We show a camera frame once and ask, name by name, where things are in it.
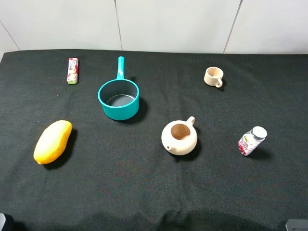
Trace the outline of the red candy box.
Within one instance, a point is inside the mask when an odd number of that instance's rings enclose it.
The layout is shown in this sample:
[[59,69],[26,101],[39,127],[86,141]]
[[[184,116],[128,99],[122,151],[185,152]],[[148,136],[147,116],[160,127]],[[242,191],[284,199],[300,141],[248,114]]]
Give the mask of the red candy box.
[[70,85],[78,83],[78,64],[78,58],[68,59],[68,71],[66,81]]

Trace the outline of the black table cloth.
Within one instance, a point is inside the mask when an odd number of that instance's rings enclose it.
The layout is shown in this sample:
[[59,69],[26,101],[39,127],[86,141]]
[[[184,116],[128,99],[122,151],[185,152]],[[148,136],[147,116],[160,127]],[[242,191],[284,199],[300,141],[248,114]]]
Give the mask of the black table cloth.
[[[139,87],[139,110],[112,120],[98,90],[117,76]],[[66,81],[78,58],[78,83]],[[204,82],[223,71],[223,86]],[[196,147],[162,145],[193,116]],[[73,128],[55,161],[33,153],[58,120]],[[239,139],[265,140],[248,156]],[[18,231],[279,231],[308,217],[308,57],[45,50],[0,63],[0,210]]]

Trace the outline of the yellow mango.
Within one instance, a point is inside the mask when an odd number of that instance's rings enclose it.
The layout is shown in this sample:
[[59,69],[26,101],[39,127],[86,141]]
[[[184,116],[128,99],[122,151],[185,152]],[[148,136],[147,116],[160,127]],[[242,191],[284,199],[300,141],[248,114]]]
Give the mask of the yellow mango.
[[33,157],[39,165],[55,161],[64,152],[73,125],[67,120],[58,120],[49,125],[40,136]]

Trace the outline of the beige wooden cup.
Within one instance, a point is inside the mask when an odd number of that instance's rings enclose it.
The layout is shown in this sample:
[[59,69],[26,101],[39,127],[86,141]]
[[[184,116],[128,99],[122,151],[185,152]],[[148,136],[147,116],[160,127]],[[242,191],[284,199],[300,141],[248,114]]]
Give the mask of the beige wooden cup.
[[212,87],[221,88],[223,86],[223,71],[218,67],[209,67],[205,71],[204,82]]

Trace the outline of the small white-capped bottle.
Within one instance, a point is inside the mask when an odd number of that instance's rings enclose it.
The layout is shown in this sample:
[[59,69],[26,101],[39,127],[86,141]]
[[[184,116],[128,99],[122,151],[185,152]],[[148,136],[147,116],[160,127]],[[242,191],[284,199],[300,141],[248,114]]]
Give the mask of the small white-capped bottle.
[[266,138],[267,131],[261,126],[255,126],[246,132],[238,141],[238,148],[243,156],[248,156]]

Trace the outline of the teal saucepan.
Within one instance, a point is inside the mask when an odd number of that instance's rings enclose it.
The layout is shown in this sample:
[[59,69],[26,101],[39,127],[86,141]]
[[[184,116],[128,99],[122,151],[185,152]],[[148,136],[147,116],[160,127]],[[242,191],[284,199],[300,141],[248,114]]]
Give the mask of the teal saucepan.
[[98,90],[98,100],[107,117],[112,120],[127,120],[139,110],[139,87],[124,77],[125,58],[118,58],[117,76],[104,83]]

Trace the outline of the beige wooden teapot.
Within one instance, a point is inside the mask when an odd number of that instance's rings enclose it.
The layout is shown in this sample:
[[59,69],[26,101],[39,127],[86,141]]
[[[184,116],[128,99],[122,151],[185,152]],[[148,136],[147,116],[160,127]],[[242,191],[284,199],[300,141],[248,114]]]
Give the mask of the beige wooden teapot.
[[175,120],[168,123],[161,134],[163,147],[171,154],[186,155],[197,144],[197,133],[193,127],[195,118],[189,117],[187,121]]

